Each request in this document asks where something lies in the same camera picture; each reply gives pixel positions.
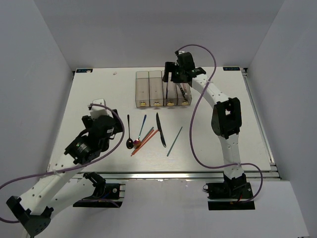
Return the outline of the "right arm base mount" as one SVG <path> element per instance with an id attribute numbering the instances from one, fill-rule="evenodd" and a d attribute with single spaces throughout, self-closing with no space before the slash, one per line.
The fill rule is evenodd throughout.
<path id="1" fill-rule="evenodd" d="M 208 194 L 210 211 L 255 210 L 252 188 L 249 182 L 231 188 L 227 182 L 206 183 L 203 191 Z"/>

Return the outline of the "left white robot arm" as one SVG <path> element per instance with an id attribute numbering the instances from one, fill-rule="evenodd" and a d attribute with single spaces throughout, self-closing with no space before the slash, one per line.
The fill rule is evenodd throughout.
<path id="1" fill-rule="evenodd" d="M 91 104 L 90 115 L 83 116 L 85 129 L 66 147 L 52 171 L 38 174 L 40 180 L 20 196 L 11 196 L 6 204 L 30 237 L 43 232 L 54 216 L 74 204 L 105 201 L 116 206 L 118 195 L 96 172 L 84 173 L 71 189 L 62 188 L 85 167 L 94 164 L 117 149 L 109 149 L 109 142 L 117 133 L 124 134 L 124 125 L 116 109 Z"/>

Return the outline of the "black handled fork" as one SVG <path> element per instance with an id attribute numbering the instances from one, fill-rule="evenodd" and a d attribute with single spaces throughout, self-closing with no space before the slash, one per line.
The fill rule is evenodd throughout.
<path id="1" fill-rule="evenodd" d="M 185 93 L 185 91 L 184 91 L 182 85 L 181 85 L 180 83 L 177 83 L 176 85 L 177 85 L 178 88 L 180 89 L 181 94 L 182 94 L 182 97 L 184 98 L 184 100 L 187 100 L 187 98 L 186 98 L 186 93 Z"/>

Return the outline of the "pink handled fork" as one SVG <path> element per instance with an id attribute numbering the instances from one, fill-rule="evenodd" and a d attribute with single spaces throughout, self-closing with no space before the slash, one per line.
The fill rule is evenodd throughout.
<path id="1" fill-rule="evenodd" d="M 189 94 L 190 94 L 190 86 L 189 86 L 189 84 L 188 83 L 183 83 L 183 89 L 184 89 L 184 91 L 186 93 L 186 98 L 188 100 Z"/>

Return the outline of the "black knife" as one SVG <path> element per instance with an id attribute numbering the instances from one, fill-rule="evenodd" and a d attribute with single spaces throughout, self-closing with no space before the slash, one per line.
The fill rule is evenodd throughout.
<path id="1" fill-rule="evenodd" d="M 163 145 L 163 147 L 166 147 L 166 142 L 165 142 L 165 138 L 164 138 L 164 135 L 163 135 L 163 131 L 162 131 L 162 127 L 161 127 L 161 123 L 160 123 L 160 119 L 159 119 L 159 114 L 158 113 L 156 113 L 156 122 L 157 122 L 158 130 L 160 132 L 160 139 L 161 139 L 162 145 Z"/>

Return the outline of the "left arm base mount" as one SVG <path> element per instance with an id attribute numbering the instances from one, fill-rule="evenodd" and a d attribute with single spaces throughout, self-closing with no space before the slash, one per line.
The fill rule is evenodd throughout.
<path id="1" fill-rule="evenodd" d="M 109 183 L 101 175 L 91 172 L 84 173 L 94 186 L 92 195 L 75 202 L 73 207 L 80 208 L 120 208 L 125 195 L 125 184 Z"/>

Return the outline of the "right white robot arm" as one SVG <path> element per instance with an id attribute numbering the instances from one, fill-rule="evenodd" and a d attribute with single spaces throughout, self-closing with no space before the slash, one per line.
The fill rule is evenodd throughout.
<path id="1" fill-rule="evenodd" d="M 163 82 L 188 84 L 200 93 L 198 103 L 204 98 L 212 108 L 211 127 L 218 136 L 223 155 L 224 193 L 231 198 L 241 193 L 246 176 L 241 166 L 238 137 L 242 126 L 241 103 L 218 89 L 201 67 L 196 67 L 190 52 L 176 51 L 176 62 L 166 62 Z"/>

